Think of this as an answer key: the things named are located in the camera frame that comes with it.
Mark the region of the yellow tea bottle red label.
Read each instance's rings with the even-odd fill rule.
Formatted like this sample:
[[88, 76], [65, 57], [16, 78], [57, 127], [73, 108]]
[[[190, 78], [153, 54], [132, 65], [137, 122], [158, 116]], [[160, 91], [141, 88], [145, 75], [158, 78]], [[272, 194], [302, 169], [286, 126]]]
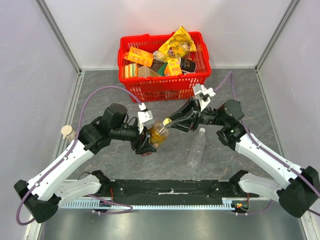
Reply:
[[163, 121], [156, 122], [150, 129], [149, 142], [154, 148], [158, 148], [169, 136], [169, 130], [166, 127], [172, 120], [165, 118]]

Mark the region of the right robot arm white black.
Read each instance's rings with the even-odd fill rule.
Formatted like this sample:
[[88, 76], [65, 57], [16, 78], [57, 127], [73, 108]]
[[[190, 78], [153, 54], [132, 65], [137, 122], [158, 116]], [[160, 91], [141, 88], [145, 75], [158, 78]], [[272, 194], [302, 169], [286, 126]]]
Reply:
[[292, 163], [259, 141], [242, 121], [240, 102], [230, 99], [219, 108], [208, 107], [202, 99], [191, 97], [166, 119], [166, 128], [195, 131], [199, 125], [214, 125], [220, 142], [249, 158], [271, 178], [258, 177], [245, 170], [233, 176], [229, 191], [235, 197], [252, 193], [278, 202], [290, 215], [300, 218], [320, 198], [320, 177], [311, 166]]

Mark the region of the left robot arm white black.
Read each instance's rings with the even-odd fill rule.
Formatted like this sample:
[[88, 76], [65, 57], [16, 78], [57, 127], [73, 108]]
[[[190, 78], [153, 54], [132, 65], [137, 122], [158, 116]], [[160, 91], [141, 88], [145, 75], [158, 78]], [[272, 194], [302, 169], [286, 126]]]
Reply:
[[103, 115], [84, 125], [78, 137], [45, 170], [34, 178], [19, 180], [14, 189], [37, 223], [49, 220], [60, 207], [78, 198], [111, 193], [111, 181], [101, 171], [95, 170], [85, 178], [64, 185], [63, 182], [80, 165], [110, 145], [112, 140], [128, 141], [137, 155], [154, 152], [150, 145], [147, 126], [154, 123], [153, 115], [144, 104], [132, 125], [128, 124], [128, 110], [113, 103]]

